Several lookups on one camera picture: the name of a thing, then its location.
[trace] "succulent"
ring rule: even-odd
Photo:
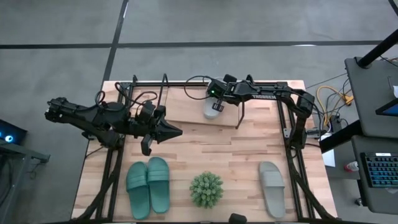
[[[192,202],[197,207],[213,208],[223,197],[221,177],[211,172],[204,172],[194,178],[191,190]]]

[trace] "wooden tabletop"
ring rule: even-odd
[[[292,88],[304,89],[302,80],[286,81]],[[104,83],[106,101],[117,100],[118,93],[113,85],[114,82]],[[159,92],[158,87],[135,88],[133,98],[146,90]],[[164,89],[162,104],[165,103],[166,96],[167,88]],[[156,214],[151,211],[149,218],[144,221],[227,222],[232,213],[245,215],[249,222],[297,220],[277,104],[271,100],[251,100],[246,102],[245,106],[246,115],[238,130],[226,126],[170,122],[182,129],[183,135],[161,144],[153,143],[151,147],[151,157],[162,157],[170,167],[170,210],[165,214]],[[135,109],[136,107],[132,108],[133,114],[135,114]],[[285,117],[288,118],[286,107],[284,109]],[[307,127],[314,127],[312,118],[307,120]],[[140,141],[141,138],[134,139],[132,136],[126,138],[114,210],[115,222],[135,221],[131,215],[129,197],[126,192],[126,174],[134,162],[147,162],[150,159],[141,154]],[[308,139],[307,142],[317,144],[313,139]],[[87,153],[99,146],[96,141],[90,142]],[[82,214],[100,190],[105,158],[106,149],[103,149],[86,159],[72,218]],[[326,210],[336,216],[320,149],[306,146],[303,150],[303,158],[311,191]],[[282,173],[285,183],[286,216],[281,220],[272,218],[266,211],[259,183],[258,165],[261,161],[273,162]],[[194,176],[206,170],[220,175],[224,181],[223,198],[213,209],[197,208],[190,200],[191,181]],[[108,211],[109,196],[110,191],[104,203],[104,216]],[[300,190],[303,212],[307,214],[304,198]]]

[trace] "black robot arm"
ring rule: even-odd
[[[182,135],[182,130],[165,121],[165,106],[155,106],[151,101],[142,104],[140,114],[131,117],[129,108],[122,103],[102,102],[101,106],[89,108],[68,102],[66,98],[56,98],[48,102],[45,117],[56,123],[68,123],[84,130],[86,138],[96,136],[102,146],[121,147],[120,134],[144,137],[141,141],[142,153],[150,155],[153,140],[160,143]]]
[[[297,116],[297,121],[290,132],[289,147],[297,150],[304,148],[307,138],[305,123],[311,116],[315,101],[315,97],[306,91],[293,89],[286,82],[261,83],[261,86],[256,86],[250,75],[241,82],[236,82],[234,77],[226,75],[224,82],[212,80],[207,92],[210,96],[237,106],[251,99],[284,102]],[[291,94],[298,96],[296,103]]]

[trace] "blue light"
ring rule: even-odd
[[[6,142],[12,142],[12,140],[14,140],[14,137],[6,136],[5,140],[6,140]]]

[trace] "gray floor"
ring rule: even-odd
[[[0,44],[111,43],[122,0],[0,0]],[[398,17],[385,0],[131,0],[120,42],[381,40]],[[300,79],[306,86],[345,73],[343,60],[374,46],[119,49],[111,80],[171,80],[193,75]],[[92,105],[109,49],[0,50],[0,119],[29,131],[26,146],[51,154],[35,180],[26,177],[15,223],[70,218],[87,140],[69,125],[44,119],[46,102],[65,96]],[[394,47],[384,56],[398,55]],[[327,85],[340,89],[347,77]],[[315,94],[318,86],[308,89]],[[322,101],[328,96],[321,93]],[[355,121],[355,105],[340,111]],[[355,180],[330,178],[340,218],[396,223],[353,200]]]

